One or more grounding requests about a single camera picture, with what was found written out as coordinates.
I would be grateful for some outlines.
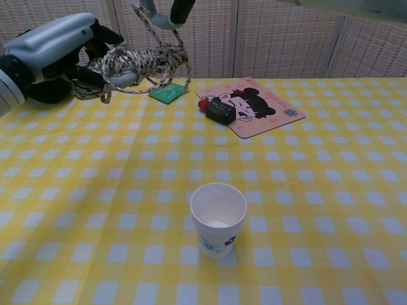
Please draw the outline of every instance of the rope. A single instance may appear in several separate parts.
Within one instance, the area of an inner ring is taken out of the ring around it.
[[[76,98],[80,100],[100,98],[102,103],[108,104],[110,103],[111,91],[113,90],[129,94],[149,93],[171,84],[176,69],[183,64],[186,66],[187,72],[187,80],[183,93],[188,91],[188,86],[191,83],[191,67],[188,61],[188,53],[182,39],[179,37],[178,31],[172,30],[178,45],[164,44],[149,23],[149,20],[152,18],[151,13],[138,4],[133,4],[133,9],[135,14],[147,27],[147,30],[155,38],[158,47],[146,51],[130,51],[125,46],[117,46],[110,49],[103,58],[90,60],[86,65],[88,69],[102,75],[110,88],[105,86],[103,90],[100,90],[77,81],[72,81],[72,92]],[[143,79],[147,79],[153,85],[145,90],[130,90],[117,87],[111,82],[110,77],[118,77],[126,73],[136,73],[138,75],[138,78],[130,86],[138,86]],[[156,83],[151,80],[151,77],[155,77],[158,74],[162,74],[162,77]]]

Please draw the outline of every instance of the paper cup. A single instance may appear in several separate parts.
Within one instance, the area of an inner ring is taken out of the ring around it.
[[[215,259],[228,255],[247,213],[243,194],[225,183],[204,184],[192,194],[190,209],[200,250]]]

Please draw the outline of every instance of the yellow checkered tablecloth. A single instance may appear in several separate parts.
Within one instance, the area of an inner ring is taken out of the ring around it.
[[[259,80],[307,118],[251,139],[165,105],[26,103],[0,119],[0,304],[407,304],[407,81]],[[188,197],[248,214],[199,253]]]

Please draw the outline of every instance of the cup rim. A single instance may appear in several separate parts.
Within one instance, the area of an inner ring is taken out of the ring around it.
[[[193,209],[192,209],[192,201],[193,201],[193,197],[196,195],[196,193],[197,193],[199,190],[201,190],[201,188],[203,188],[203,187],[205,187],[205,186],[214,185],[214,184],[221,184],[221,185],[223,185],[223,186],[227,186],[227,187],[232,188],[234,191],[238,192],[239,195],[241,195],[241,197],[242,197],[243,200],[244,200],[244,213],[243,213],[243,216],[241,216],[241,218],[239,218],[238,221],[236,221],[234,224],[232,224],[232,225],[230,225],[230,226],[228,226],[228,227],[218,228],[218,227],[211,227],[211,226],[208,226],[207,224],[203,223],[203,222],[195,215],[195,213],[194,213],[194,211],[193,211]],[[241,191],[239,191],[236,187],[231,186],[230,184],[227,184],[227,183],[224,183],[224,182],[210,182],[210,183],[202,184],[200,187],[198,187],[198,188],[193,192],[193,194],[191,195],[191,199],[190,199],[190,212],[191,212],[193,218],[194,218],[197,222],[199,222],[199,224],[202,225],[203,227],[206,227],[206,228],[208,228],[208,229],[210,229],[210,230],[215,230],[215,231],[224,231],[224,230],[227,230],[227,231],[228,231],[228,230],[230,230],[230,229],[233,229],[235,226],[237,226],[238,224],[240,224],[240,223],[245,219],[246,214],[247,214],[247,200],[246,200],[246,197],[242,194]]]

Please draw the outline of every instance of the pink mouse pad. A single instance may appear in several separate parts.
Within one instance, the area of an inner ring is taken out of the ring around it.
[[[236,120],[229,127],[243,139],[305,118],[305,113],[251,78],[202,89],[197,95],[236,108]]]

